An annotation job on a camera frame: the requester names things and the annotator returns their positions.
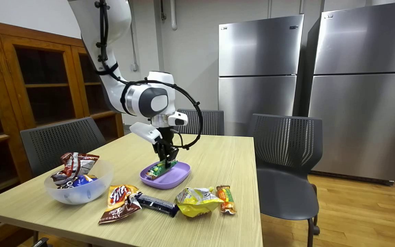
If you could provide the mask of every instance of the refrigerator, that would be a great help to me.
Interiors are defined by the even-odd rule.
[[[226,136],[246,136],[252,114],[292,116],[298,110],[303,19],[219,25],[218,109]]]
[[[395,3],[323,12],[308,34],[301,105],[323,119],[317,172],[395,181]]]

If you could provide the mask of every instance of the table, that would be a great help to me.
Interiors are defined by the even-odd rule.
[[[184,143],[194,137],[184,134]],[[179,138],[175,137],[174,142],[178,143]],[[132,184],[144,194],[168,201],[174,201],[185,187],[231,185],[238,213],[230,216],[215,210],[188,218],[179,212],[171,218],[143,208],[125,219],[98,225],[106,209],[107,193],[83,205],[53,200],[45,191],[44,180],[61,170],[58,167],[0,194],[0,222],[108,247],[263,245],[251,137],[202,136],[190,150],[180,150],[177,158],[190,164],[191,173],[179,186],[168,190],[141,182],[141,170],[158,157],[152,144],[133,133],[89,153],[114,164],[113,185]]]

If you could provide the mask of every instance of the wooden cabinet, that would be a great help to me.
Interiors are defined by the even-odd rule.
[[[87,116],[123,136],[81,40],[0,23],[0,193],[31,178],[19,131]],[[30,233],[0,223],[0,245]]]

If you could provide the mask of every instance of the mesh chair back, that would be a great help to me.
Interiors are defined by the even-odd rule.
[[[199,117],[196,110],[178,109],[180,113],[187,114],[188,124],[185,126],[177,126],[175,128],[180,133],[193,133],[199,132]],[[224,111],[214,110],[201,110],[202,118],[204,119],[204,126],[202,134],[210,134],[213,136],[223,136],[224,130]]]
[[[254,114],[249,130],[257,159],[306,174],[323,155],[321,119]]]
[[[88,153],[106,144],[91,117],[21,131],[33,176],[60,165],[64,153]]]

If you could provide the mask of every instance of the logo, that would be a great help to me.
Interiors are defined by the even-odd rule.
[[[127,194],[126,186],[120,186],[119,188],[115,188],[109,198],[111,198],[111,204],[119,203],[125,199],[125,195]]]

